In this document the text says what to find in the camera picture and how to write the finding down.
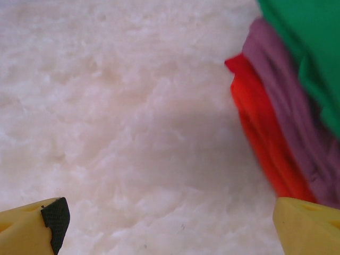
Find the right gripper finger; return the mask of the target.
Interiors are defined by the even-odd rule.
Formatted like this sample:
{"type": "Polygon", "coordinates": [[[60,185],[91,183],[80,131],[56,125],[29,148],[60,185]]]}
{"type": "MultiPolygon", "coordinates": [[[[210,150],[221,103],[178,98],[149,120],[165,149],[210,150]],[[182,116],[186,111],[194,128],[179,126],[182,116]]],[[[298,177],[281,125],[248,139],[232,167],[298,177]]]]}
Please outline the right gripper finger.
{"type": "Polygon", "coordinates": [[[279,198],[273,222],[285,254],[339,255],[339,210],[279,198]]]}

